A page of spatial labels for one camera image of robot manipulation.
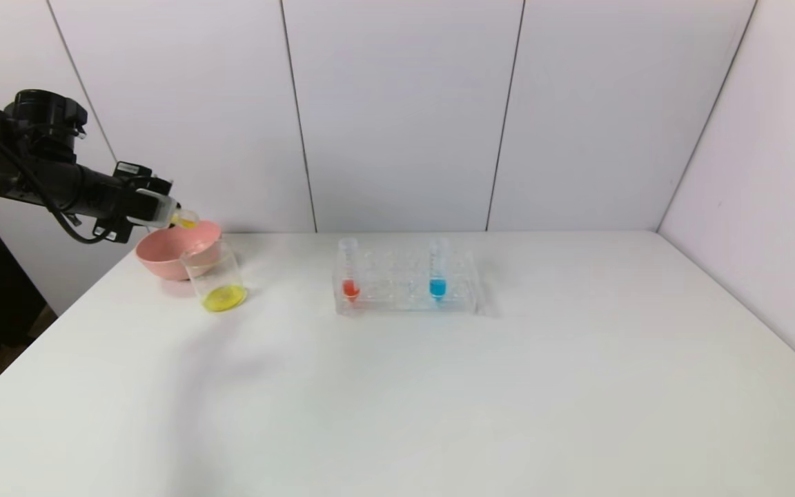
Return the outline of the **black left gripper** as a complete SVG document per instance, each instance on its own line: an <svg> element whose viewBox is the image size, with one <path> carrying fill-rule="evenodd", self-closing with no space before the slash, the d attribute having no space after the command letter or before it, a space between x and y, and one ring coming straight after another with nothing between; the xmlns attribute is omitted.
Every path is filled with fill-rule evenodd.
<svg viewBox="0 0 795 497"><path fill-rule="evenodd" d="M153 177L153 170L141 164L118 161L111 174L80 166L83 174L80 204L88 208L83 216L95 219L89 237L82 237L82 244L113 242L126 244L132 235L135 223L128 220L130 214L145 211L176 210L179 201L170 195L173 182ZM137 190L143 186L143 201Z"/></svg>

